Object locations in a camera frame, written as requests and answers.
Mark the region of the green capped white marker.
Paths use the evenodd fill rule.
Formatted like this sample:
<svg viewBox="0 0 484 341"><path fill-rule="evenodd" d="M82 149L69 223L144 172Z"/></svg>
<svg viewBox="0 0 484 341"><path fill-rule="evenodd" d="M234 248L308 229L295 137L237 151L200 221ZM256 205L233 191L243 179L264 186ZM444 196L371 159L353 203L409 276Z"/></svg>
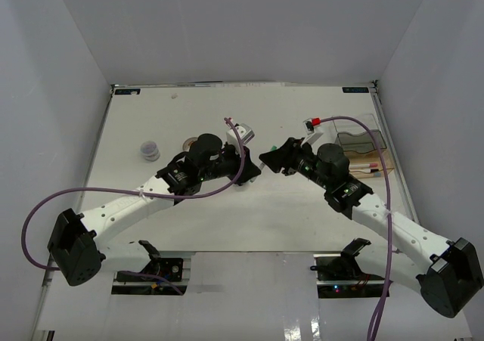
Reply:
<svg viewBox="0 0 484 341"><path fill-rule="evenodd" d="M273 154L273 152L276 151L277 149L278 148L275 145L273 145L268 152L261 153L259 155L259 159L262 165L269 167L271 171L274 171L274 167L277 164L277 159Z"/></svg>

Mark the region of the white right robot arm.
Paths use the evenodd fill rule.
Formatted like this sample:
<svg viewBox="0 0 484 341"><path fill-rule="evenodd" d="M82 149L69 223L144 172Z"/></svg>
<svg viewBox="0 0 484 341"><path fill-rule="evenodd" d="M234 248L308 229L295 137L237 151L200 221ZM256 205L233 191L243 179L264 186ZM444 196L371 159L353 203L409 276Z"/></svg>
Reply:
<svg viewBox="0 0 484 341"><path fill-rule="evenodd" d="M325 190L336 212L371 229L399 251L389 279L422 295L427 305L454 318L482 289L483 275L475 246L464 238L449 240L391 212L373 190L352 176L349 159L336 144L314 152L301 139L288 138L260 155L274 173L299 173Z"/></svg>

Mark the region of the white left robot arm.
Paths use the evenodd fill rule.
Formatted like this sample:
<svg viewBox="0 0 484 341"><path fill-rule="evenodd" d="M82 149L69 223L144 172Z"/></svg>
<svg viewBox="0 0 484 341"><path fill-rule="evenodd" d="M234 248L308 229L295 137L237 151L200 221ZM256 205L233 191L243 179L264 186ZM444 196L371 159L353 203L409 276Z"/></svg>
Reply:
<svg viewBox="0 0 484 341"><path fill-rule="evenodd" d="M145 280L156 277L161 255L154 246L146 240L115 246L112 239L150 215L194 196L206 181L229 178L232 184L243 185L260 175L247 147L253 137L252 131L241 126L228 130L226 141L202 134L132 195L81 213L63 211L55 222L48 251L67 283L79 286L99 271L131 271Z"/></svg>

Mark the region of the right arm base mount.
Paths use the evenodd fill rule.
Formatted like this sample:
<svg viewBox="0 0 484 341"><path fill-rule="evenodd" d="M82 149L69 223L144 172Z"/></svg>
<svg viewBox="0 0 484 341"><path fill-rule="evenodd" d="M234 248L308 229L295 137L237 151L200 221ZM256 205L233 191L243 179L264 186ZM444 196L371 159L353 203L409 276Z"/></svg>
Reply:
<svg viewBox="0 0 484 341"><path fill-rule="evenodd" d="M380 298L384 279L361 271L355 260L340 254L316 254L309 268L315 273L319 299Z"/></svg>

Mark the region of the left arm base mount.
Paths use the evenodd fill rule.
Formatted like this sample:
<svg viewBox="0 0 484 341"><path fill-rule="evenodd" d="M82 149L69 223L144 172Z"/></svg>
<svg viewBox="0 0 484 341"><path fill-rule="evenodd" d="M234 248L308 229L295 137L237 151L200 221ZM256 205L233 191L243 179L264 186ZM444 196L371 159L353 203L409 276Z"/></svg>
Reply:
<svg viewBox="0 0 484 341"><path fill-rule="evenodd" d="M191 261L160 258L150 262L141 273L118 272L111 293L125 296L183 296L188 287Z"/></svg>

